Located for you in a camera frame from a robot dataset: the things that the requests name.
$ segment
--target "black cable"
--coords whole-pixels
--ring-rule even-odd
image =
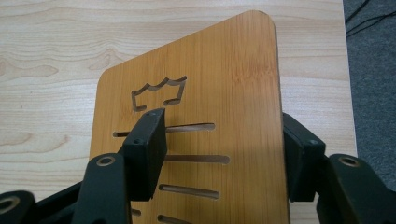
[[[352,20],[366,5],[369,3],[370,0],[364,1],[347,19],[346,19],[346,24]]]
[[[346,37],[353,36],[353,35],[355,35],[355,34],[361,32],[361,31],[363,31],[363,30],[365,30],[365,29],[367,29],[367,28],[369,28],[369,27],[372,27],[372,26],[376,25],[377,23],[381,22],[381,21],[384,20],[385,18],[389,18],[389,17],[393,17],[393,16],[396,16],[396,11],[393,11],[393,12],[391,12],[391,13],[389,13],[389,14],[386,14],[386,15],[376,16],[376,17],[372,17],[372,18],[370,18],[370,19],[367,19],[367,20],[365,20],[365,21],[359,23],[359,24],[356,25],[355,27],[351,28],[350,30],[348,30],[348,31],[346,32]],[[354,33],[352,33],[352,34],[349,34],[351,31],[357,29],[358,27],[360,27],[361,25],[363,25],[363,24],[366,23],[367,21],[373,21],[373,20],[377,20],[377,21],[373,22],[372,24],[370,24],[370,25],[368,25],[368,26],[365,26],[365,27],[359,29],[358,31],[356,31],[356,32],[354,32]]]

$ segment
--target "screw hole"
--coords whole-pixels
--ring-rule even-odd
[[[108,166],[116,161],[114,157],[103,157],[96,162],[98,166]]]
[[[134,144],[136,144],[136,145],[141,145],[141,144],[143,144],[143,140],[140,139],[140,138],[136,138],[136,139],[134,140]]]
[[[10,196],[0,200],[0,215],[14,209],[20,203],[20,201],[20,198],[16,196]]]
[[[360,166],[358,161],[356,161],[355,159],[349,158],[349,157],[341,157],[338,160],[347,166],[351,166],[351,167],[359,167]]]

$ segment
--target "slot cutout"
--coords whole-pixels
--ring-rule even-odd
[[[230,163],[228,156],[220,155],[166,155],[165,161],[178,161],[178,162],[209,162],[209,163]]]
[[[167,223],[167,224],[191,224],[188,221],[181,220],[181,219],[174,218],[174,217],[167,217],[164,215],[159,215],[157,217],[157,220],[161,223]]]
[[[169,126],[165,128],[167,133],[186,133],[199,131],[213,131],[216,125],[214,123],[194,123],[177,126]],[[113,137],[126,137],[129,132],[114,132]]]
[[[140,212],[140,210],[131,208],[131,215],[134,217],[140,217],[142,216],[142,212]]]
[[[158,189],[162,191],[169,191],[174,193],[190,194],[193,196],[205,197],[213,200],[217,200],[219,198],[219,193],[217,191],[210,189],[195,189],[195,188],[181,187],[175,185],[165,185],[165,184],[161,184],[158,187]]]

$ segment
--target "crown-shaped cutout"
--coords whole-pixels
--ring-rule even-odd
[[[132,91],[132,108],[133,108],[134,112],[141,112],[141,111],[144,111],[147,109],[146,105],[137,105],[136,96],[142,94],[145,90],[158,91],[164,85],[178,86],[178,92],[177,92],[177,96],[175,98],[163,101],[163,105],[168,106],[168,105],[180,104],[181,97],[182,97],[183,91],[184,91],[184,86],[186,85],[186,80],[187,80],[186,76],[181,77],[176,80],[169,79],[168,77],[166,77],[163,79],[163,81],[161,81],[156,86],[151,86],[149,83],[146,83],[146,85],[144,85],[140,90]]]

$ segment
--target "metal screw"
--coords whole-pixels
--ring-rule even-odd
[[[19,203],[21,199],[17,196],[9,196],[5,199],[0,200],[0,215],[11,211],[14,209]]]
[[[98,166],[108,166],[108,165],[113,164],[115,161],[116,161],[116,159],[114,157],[107,156],[107,157],[103,157],[103,158],[99,159],[96,162],[96,165],[98,165]]]

